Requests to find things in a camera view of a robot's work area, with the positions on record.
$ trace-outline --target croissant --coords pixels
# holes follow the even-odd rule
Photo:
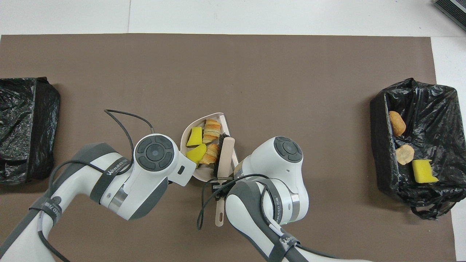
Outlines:
[[[199,164],[211,164],[217,161],[217,156],[219,155],[219,145],[217,144],[210,144],[207,147],[207,152],[204,154],[202,159],[199,161]]]
[[[202,137],[202,142],[204,144],[210,143],[220,137],[220,123],[213,120],[207,119],[206,125],[204,127],[204,136]]]

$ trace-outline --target gray button pad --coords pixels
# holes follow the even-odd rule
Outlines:
[[[284,160],[291,163],[298,163],[302,160],[302,151],[299,145],[286,137],[275,137],[274,147],[277,153]]]
[[[136,148],[136,161],[151,172],[161,171],[173,162],[175,151],[169,139],[161,135],[145,138]]]

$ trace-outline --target bin lined with black bag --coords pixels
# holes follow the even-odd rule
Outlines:
[[[0,79],[0,184],[50,175],[59,104],[46,77]]]
[[[398,112],[406,123],[399,137],[393,136],[389,111]],[[466,144],[454,88],[412,78],[391,85],[370,102],[370,130],[380,191],[429,220],[446,214],[465,198]],[[404,144],[413,147],[414,159],[432,160],[432,174],[438,182],[417,183],[412,163],[397,162],[395,150]]]

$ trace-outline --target brown tabletop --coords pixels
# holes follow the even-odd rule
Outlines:
[[[106,108],[139,114],[175,141],[195,119],[223,112],[239,159],[277,135],[301,146],[309,212],[284,228],[303,245],[348,259],[455,260],[450,215],[422,221],[379,192],[370,149],[370,99],[409,77],[436,82],[429,38],[3,35],[0,77],[38,76],[62,96],[57,164],[95,142],[130,156]],[[149,132],[120,119],[135,141]],[[201,186],[170,185],[130,222],[78,196],[50,242],[72,261],[262,261],[229,223],[214,225],[214,203],[196,230]],[[0,241],[45,189],[0,186]]]

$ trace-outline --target bread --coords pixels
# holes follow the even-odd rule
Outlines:
[[[401,136],[406,130],[406,124],[404,123],[401,115],[395,111],[388,112],[390,117],[391,129],[393,130],[393,135],[395,137]]]
[[[204,154],[202,159],[199,161],[199,164],[208,165],[208,164],[211,164],[211,163],[215,163],[217,161],[217,157],[219,155],[219,149],[220,149],[219,145],[210,144],[207,147],[207,152]]]
[[[414,158],[414,149],[410,145],[402,145],[395,150],[397,161],[400,165],[406,165]]]
[[[220,128],[221,128],[221,125],[219,122],[213,119],[207,119],[206,125],[204,127],[204,136],[202,137],[202,142],[204,144],[207,144],[216,139],[219,139]]]

